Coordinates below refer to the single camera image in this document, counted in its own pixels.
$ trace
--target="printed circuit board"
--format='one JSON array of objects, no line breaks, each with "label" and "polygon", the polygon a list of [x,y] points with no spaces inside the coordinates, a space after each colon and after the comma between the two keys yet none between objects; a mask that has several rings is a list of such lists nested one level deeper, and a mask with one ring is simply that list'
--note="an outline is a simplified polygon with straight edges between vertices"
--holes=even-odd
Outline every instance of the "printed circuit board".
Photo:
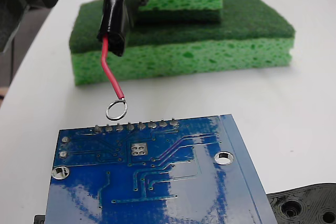
[{"label": "printed circuit board", "polygon": [[276,221],[223,115],[61,130],[46,213],[56,223]]}]

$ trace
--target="red wire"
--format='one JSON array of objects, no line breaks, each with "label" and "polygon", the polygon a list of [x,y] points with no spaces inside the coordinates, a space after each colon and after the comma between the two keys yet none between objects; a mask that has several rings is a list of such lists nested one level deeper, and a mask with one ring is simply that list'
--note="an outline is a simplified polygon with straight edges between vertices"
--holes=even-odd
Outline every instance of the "red wire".
[{"label": "red wire", "polygon": [[111,72],[109,66],[107,65],[106,59],[107,59],[107,55],[109,52],[109,39],[108,36],[105,35],[103,37],[103,47],[102,47],[102,52],[101,52],[101,66],[103,67],[103,70],[107,76],[107,78],[110,80],[110,82],[112,83],[112,86],[117,94],[117,97],[119,99],[125,98],[123,92],[121,91],[121,88],[116,80],[116,78],[114,77],[113,73]]}]

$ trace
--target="mounting hole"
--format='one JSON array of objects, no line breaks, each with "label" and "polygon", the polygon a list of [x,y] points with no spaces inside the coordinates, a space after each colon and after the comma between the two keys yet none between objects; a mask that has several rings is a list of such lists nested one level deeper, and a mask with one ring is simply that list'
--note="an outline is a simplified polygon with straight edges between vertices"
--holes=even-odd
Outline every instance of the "mounting hole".
[{"label": "mounting hole", "polygon": [[57,180],[65,179],[69,176],[69,174],[70,174],[70,170],[66,166],[58,166],[54,168],[51,172],[51,176]]},{"label": "mounting hole", "polygon": [[233,155],[230,152],[218,152],[215,155],[215,162],[218,165],[229,165],[233,162]]},{"label": "mounting hole", "polygon": [[288,218],[293,218],[301,213],[302,207],[298,202],[290,200],[281,206],[281,211]]},{"label": "mounting hole", "polygon": [[333,212],[326,212],[323,216],[322,219],[325,223],[335,223],[336,216]]}]

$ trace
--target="table surface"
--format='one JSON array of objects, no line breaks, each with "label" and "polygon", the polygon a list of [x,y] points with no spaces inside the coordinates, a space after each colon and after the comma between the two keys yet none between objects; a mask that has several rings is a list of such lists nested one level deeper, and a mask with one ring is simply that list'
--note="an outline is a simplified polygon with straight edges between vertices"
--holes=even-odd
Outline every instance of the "table surface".
[{"label": "table surface", "polygon": [[[111,84],[73,82],[68,41],[89,1],[59,0],[0,109],[2,223],[45,213],[60,129],[109,123]],[[290,67],[124,81],[120,123],[231,113],[266,193],[336,183],[336,0],[263,1],[297,31]]]}]

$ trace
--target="stacked sponge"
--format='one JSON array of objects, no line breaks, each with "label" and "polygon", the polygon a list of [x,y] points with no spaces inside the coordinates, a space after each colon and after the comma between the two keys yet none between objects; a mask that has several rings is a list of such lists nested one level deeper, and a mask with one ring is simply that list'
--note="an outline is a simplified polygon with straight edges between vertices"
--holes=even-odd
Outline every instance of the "stacked sponge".
[{"label": "stacked sponge", "polygon": [[[108,58],[118,80],[289,64],[295,31],[262,1],[186,3],[150,0],[140,9],[139,24],[124,56]],[[76,84],[107,80],[100,66],[101,44],[96,40],[101,8],[102,1],[82,5],[71,34]],[[183,20],[188,24],[179,24]]]}]

